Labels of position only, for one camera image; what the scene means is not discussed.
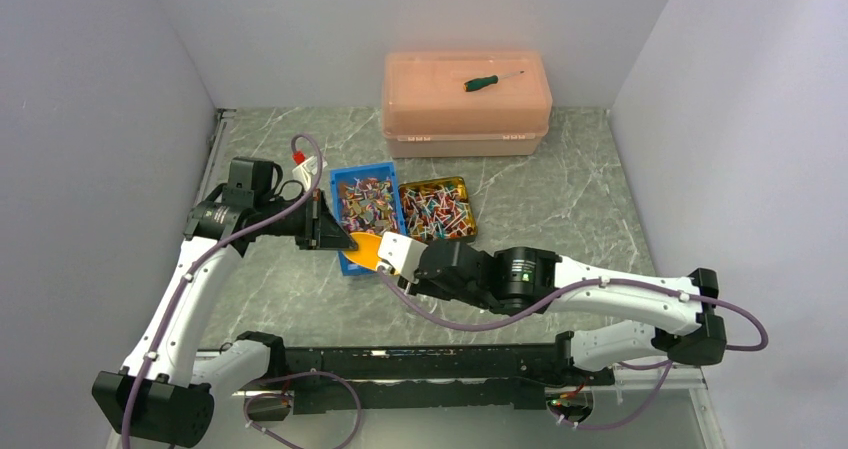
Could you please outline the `orange plastic scoop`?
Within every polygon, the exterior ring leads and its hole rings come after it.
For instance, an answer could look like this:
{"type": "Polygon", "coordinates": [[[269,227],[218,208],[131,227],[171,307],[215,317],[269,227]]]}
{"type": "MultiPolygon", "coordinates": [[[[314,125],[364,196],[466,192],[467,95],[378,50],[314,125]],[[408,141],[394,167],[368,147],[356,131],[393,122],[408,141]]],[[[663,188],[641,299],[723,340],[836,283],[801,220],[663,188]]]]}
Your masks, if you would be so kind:
{"type": "Polygon", "coordinates": [[[351,263],[366,268],[372,272],[383,272],[388,275],[396,275],[397,272],[388,263],[384,262],[378,255],[383,237],[369,232],[352,232],[349,234],[356,243],[356,248],[343,251],[343,255],[351,263]]]}

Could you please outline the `blue plastic candy bin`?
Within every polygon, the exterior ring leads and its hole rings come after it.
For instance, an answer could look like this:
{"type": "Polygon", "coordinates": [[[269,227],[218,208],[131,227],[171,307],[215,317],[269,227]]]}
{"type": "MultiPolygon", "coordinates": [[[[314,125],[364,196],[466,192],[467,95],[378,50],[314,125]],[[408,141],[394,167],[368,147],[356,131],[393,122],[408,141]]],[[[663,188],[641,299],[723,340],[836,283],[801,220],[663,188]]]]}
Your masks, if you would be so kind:
{"type": "Polygon", "coordinates": [[[332,169],[330,187],[336,220],[348,233],[407,234],[393,162],[332,169]]]}

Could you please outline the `gold square candy tin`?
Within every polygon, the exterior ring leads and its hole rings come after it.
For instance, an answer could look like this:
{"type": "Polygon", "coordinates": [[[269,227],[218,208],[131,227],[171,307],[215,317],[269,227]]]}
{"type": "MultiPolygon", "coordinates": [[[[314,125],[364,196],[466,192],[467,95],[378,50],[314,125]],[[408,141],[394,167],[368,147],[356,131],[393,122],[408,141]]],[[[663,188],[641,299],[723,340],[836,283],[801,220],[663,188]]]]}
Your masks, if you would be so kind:
{"type": "Polygon", "coordinates": [[[420,242],[472,242],[478,226],[460,176],[415,181],[399,187],[406,234],[420,242]]]}

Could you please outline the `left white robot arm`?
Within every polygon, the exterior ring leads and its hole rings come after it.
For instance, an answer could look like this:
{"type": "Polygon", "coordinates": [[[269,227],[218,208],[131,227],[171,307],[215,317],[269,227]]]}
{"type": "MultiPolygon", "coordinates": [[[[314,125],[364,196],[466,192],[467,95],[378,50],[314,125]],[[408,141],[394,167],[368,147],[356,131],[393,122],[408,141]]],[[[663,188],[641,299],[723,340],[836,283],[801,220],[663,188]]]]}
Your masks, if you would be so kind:
{"type": "Polygon", "coordinates": [[[123,447],[133,438],[192,448],[217,404],[243,386],[279,386],[289,373],[279,336],[248,331],[230,349],[199,363],[196,353],[221,289],[248,246],[262,236],[290,237],[301,250],[354,249],[322,190],[294,199],[279,164],[237,157],[227,180],[190,212],[179,259],[140,341],[116,372],[100,372],[92,395],[123,447]]]}

